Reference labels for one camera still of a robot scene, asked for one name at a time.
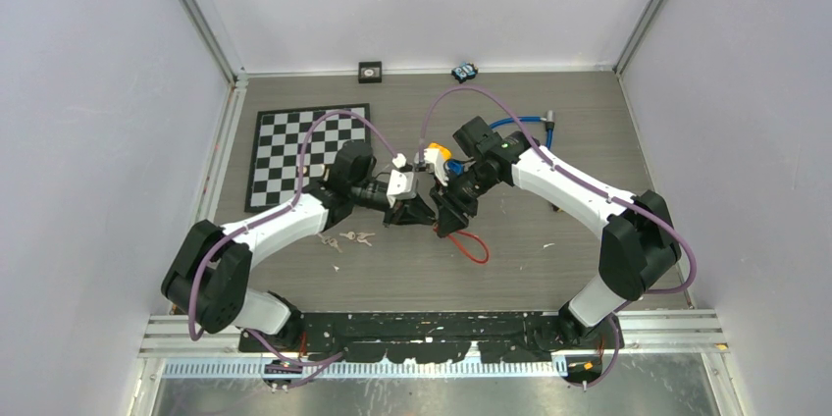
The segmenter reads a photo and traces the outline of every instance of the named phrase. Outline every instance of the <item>white cable clip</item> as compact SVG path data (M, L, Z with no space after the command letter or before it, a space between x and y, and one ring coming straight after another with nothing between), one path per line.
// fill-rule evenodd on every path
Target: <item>white cable clip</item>
M401 169L407 164L407 158L405 158L403 154L398 153L392 158L392 164L397 169Z

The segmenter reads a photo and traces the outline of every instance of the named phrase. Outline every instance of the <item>small black box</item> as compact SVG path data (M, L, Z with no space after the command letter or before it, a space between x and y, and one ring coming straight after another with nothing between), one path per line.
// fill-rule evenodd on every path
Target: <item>small black box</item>
M358 83L370 83L382 81L382 62L364 61L358 63Z

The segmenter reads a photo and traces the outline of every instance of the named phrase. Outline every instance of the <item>red cable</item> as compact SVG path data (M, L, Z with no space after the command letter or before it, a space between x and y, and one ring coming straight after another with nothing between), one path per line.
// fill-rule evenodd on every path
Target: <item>red cable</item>
M489 251L489 247L488 247L488 245L486 244L485 241L481 240L479 236L477 236L473 233L468 233L468 232L457 232L457 233L462 234L463 236L468 236L468 237L474 239L475 241L479 242L480 245L483 246L483 250L486 251L485 259L477 259L476 257L474 257L473 254L468 252L468 249L466 249L465 246L463 246L462 243L459 242L459 239L453 237L453 234L449 234L447 236L448 239L450 239L451 241L453 241L454 244L456 244L456 247L458 247L459 250L462 251L462 254L465 254L465 257L467 257L468 259L471 259L472 262L475 262L477 264L485 264L485 263L489 262L489 258L491 257L491 252Z
M300 339L300 348L297 350L297 358L303 358L303 353L306 352L306 332L303 332L303 336Z

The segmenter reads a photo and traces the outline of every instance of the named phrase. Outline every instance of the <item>blue object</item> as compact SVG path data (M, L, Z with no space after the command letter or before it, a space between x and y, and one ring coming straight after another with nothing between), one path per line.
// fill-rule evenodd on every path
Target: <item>blue object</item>
M547 122L547 120L543 117L517 117L517 118L520 119L520 122L523 122L524 124L529 123L529 122L538 122L538 123L543 124L543 123ZM494 130L497 127L502 127L503 125L513 124L513 123L514 123L514 121L511 120L510 118L508 118L508 119L497 120L496 122L489 125L489 127L492 130ZM546 148L551 149L551 144L553 142L553 138L554 138L553 130L546 130Z
M468 79L473 79L477 76L480 70L473 63L462 63L456 68L450 70L451 75L461 84Z
M444 163L444 166L447 170L451 171L452 173L458 176L462 174L462 163L455 159L448 160L446 163Z

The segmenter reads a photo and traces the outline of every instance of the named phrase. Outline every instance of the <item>white plastic piece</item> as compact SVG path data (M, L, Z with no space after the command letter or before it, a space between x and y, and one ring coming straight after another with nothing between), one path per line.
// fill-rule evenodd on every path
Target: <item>white plastic piece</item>
M425 149L425 164L433 171L434 177L437 178L442 185L447 186L447 171L444 169L444 159L442 151L438 148Z
M606 315L615 311L616 308L627 301L616 295L603 282L599 274L569 301L569 311L581 322L582 325L591 328Z
M290 314L288 307L274 296L247 288L242 308L232 325L273 335L283 328Z
M591 183L592 185L605 190L610 195L623 199L633 197L633 192L611 187L600 182L581 171L564 163L555 155L551 154L545 146L540 147L545 156L555 164L563 167L578 178ZM603 227L607 224L610 215L620 215L626 208L610 203L593 192L574 183L546 164L533 149L528 149L520 155L520 160L511 167L511 176L514 184L523 190L536 193L548 200L549 203L557 205L564 212L575 217L584 226L589 228L596 237L600 238Z
M416 196L416 177L413 173L401 173L395 169L390 171L388 184L388 202L390 207L396 200L407 200Z
M274 378L267 373L274 357L172 357L165 359L163 379L258 379Z
M553 353L551 355L551 366L560 377L567 377L569 375L569 366L566 362L565 354Z
M394 165L397 169L401 169L401 168L403 168L403 167L407 164L407 158L406 158L406 157L404 157L404 155L403 155L403 154L398 153L398 154L396 154L396 155L395 155L395 157L394 157L394 158L392 158L392 164L393 164L393 165Z
M321 232L326 226L329 211L324 208L320 200L304 193L291 211L271 222L267 222L265 225L251 230L248 229L248 224L286 208L287 204L288 202L266 210L256 217L222 226L226 234L240 227L246 228L246 232L235 237L234 242L248 244L249 249L251 249L252 269L260 264L263 259L302 237Z

